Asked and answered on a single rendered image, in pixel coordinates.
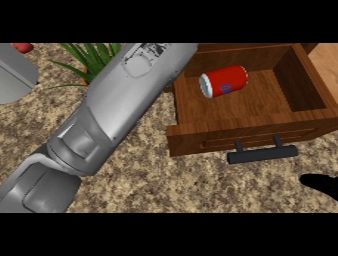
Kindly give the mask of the small red round object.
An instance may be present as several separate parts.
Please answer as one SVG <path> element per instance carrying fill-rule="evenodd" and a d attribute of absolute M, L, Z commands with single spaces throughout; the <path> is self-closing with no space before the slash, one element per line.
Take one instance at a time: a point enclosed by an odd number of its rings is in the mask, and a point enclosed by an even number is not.
<path fill-rule="evenodd" d="M 30 43 L 13 43 L 11 46 L 22 54 L 26 54 L 33 50 L 33 45 Z"/>

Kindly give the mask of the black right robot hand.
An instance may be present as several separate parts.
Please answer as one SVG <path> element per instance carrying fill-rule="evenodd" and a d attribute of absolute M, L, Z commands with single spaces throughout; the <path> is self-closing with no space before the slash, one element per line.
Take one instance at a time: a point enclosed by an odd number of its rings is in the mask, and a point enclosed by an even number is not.
<path fill-rule="evenodd" d="M 302 174 L 299 182 L 338 201 L 338 177 L 321 174 Z"/>

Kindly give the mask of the green leafy plant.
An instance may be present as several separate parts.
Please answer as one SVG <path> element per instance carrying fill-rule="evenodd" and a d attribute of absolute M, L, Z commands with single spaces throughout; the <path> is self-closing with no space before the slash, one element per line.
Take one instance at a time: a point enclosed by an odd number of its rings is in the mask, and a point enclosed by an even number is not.
<path fill-rule="evenodd" d="M 82 64 L 82 69 L 72 65 L 51 60 L 67 70 L 70 70 L 82 79 L 79 84 L 63 84 L 63 87 L 88 87 L 94 78 L 103 71 L 104 67 L 116 57 L 122 49 L 120 43 L 60 43 L 60 47 L 67 51 L 76 61 Z"/>

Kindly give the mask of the red can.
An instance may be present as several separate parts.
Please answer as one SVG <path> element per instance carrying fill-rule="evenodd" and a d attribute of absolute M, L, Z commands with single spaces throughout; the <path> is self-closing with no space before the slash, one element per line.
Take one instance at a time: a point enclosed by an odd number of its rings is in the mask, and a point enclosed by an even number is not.
<path fill-rule="evenodd" d="M 227 95 L 246 86 L 246 69 L 240 65 L 231 65 L 208 71 L 200 74 L 199 84 L 206 98 L 216 98 Z"/>

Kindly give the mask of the open wooden drawer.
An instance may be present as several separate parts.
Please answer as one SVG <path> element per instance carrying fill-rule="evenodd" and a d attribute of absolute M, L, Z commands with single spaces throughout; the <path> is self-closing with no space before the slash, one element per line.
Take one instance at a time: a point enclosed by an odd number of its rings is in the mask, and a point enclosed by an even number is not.
<path fill-rule="evenodd" d="M 236 146 L 311 140 L 338 130 L 338 103 L 308 53 L 312 44 L 202 43 L 174 85 L 177 124 L 166 128 L 171 156 Z M 230 65 L 247 72 L 243 89 L 209 99 L 200 74 Z"/>

